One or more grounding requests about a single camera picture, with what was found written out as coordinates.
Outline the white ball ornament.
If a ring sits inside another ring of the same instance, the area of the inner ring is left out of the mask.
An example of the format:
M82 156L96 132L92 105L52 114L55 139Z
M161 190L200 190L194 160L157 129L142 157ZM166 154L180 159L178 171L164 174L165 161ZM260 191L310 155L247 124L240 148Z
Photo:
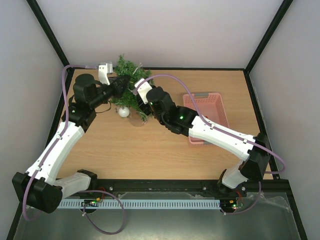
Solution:
M117 112L118 112L119 116L122 118L127 118L131 113L130 109L126 106L121 106Z

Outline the small green christmas tree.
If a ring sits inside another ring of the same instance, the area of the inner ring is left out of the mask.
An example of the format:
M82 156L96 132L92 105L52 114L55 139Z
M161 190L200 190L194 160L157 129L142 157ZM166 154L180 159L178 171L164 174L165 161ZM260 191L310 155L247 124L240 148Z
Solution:
M111 103L117 107L128 107L133 114L137 114L141 121L146 122L149 115L140 109L137 102L137 95L133 94L133 90L137 81L147 79L151 76L151 71L143 69L141 63L136 64L130 60L126 60L124 54L119 55L114 71L118 77L130 76L130 80L122 97L113 98Z

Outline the clear string lights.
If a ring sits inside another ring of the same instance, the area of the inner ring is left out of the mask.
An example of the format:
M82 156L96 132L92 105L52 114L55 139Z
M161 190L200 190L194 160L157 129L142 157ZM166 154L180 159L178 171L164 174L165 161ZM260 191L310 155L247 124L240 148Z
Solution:
M120 62L114 69L118 76L130 76L130 82L134 84L140 79L146 79L151 75L150 70L145 70L142 64L135 64L131 61Z

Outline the pink plastic basket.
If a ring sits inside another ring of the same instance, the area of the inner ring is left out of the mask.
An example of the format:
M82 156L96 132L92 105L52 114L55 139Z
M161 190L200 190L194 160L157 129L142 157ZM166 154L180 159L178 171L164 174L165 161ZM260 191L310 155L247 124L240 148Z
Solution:
M229 128L225 107L222 96L216 92L198 92L192 93L192 96L198 106L200 113L209 120ZM189 94L183 95L183 106L196 111L196 108L191 100ZM200 146L211 144L199 138L188 137L190 146Z

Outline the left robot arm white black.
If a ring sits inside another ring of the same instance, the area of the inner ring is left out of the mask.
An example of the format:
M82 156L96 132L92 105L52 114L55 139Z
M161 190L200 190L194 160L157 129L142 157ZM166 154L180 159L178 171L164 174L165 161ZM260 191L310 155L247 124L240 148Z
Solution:
M130 79L128 75L114 76L110 83L102 83L88 73L75 79L73 95L54 137L25 173L17 172L12 178L24 209L30 206L49 214L57 209L61 200L96 189L98 176L91 171L81 169L61 179L57 179L57 175L72 148L96 118L96 108L112 98L120 98Z

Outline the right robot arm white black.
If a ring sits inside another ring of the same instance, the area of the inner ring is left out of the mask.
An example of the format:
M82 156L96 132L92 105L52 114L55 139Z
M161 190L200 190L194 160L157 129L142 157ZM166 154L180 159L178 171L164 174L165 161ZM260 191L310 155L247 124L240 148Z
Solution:
M204 140L234 154L239 163L225 169L219 178L218 191L229 196L236 187L248 180L260 182L264 178L270 154L265 151L266 136L234 131L217 124L197 111L177 106L169 93L161 87L140 86L135 90L153 116L169 131L177 135Z

